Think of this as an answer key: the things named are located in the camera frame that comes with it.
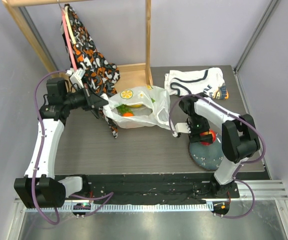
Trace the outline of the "fake red apple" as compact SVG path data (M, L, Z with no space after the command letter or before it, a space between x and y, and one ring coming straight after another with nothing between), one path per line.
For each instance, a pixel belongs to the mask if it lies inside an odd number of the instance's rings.
M200 143L204 146L209 146L213 144L216 140L216 133L213 130L205 131L199 134Z

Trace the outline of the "fake orange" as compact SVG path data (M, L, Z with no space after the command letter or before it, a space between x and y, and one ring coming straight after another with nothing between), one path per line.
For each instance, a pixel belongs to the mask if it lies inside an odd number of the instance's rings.
M122 114L123 117L133 117L134 114L132 112L125 112Z

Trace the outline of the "white plastic bag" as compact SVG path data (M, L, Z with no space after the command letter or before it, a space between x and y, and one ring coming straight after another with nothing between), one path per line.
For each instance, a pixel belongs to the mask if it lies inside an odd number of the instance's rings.
M117 126L124 129L153 127L169 130L170 96L167 90L158 86L138 86L123 90L112 97L105 93L102 98L108 101L103 106L104 115ZM131 108L134 116L121 116L116 107L120 105L142 104L142 107Z

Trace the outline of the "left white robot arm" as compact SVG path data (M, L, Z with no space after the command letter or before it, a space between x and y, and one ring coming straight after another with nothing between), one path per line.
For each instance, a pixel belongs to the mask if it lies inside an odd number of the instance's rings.
M85 175L55 179L56 154L71 110L81 108L97 117L98 109L108 104L106 99L86 87L68 92L62 77L47 80L46 88L47 100L39 108L41 121L32 159L24 177L14 182L15 191L28 209L33 209L35 203L40 208L60 208L70 195L81 200L89 196Z

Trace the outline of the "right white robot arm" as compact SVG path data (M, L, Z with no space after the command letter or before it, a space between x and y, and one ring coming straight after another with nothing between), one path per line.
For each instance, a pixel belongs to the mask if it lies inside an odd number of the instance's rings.
M253 117L233 113L203 93L183 97L179 107L188 119L176 124L175 131L188 135L191 158L214 172L206 193L222 197L242 165L260 149Z

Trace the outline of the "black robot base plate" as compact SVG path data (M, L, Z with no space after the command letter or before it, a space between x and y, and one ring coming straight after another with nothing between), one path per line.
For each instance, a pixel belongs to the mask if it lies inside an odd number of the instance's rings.
M98 198L113 192L111 204L174 205L240 197L236 183L215 193L211 173L83 174L81 178L77 195Z

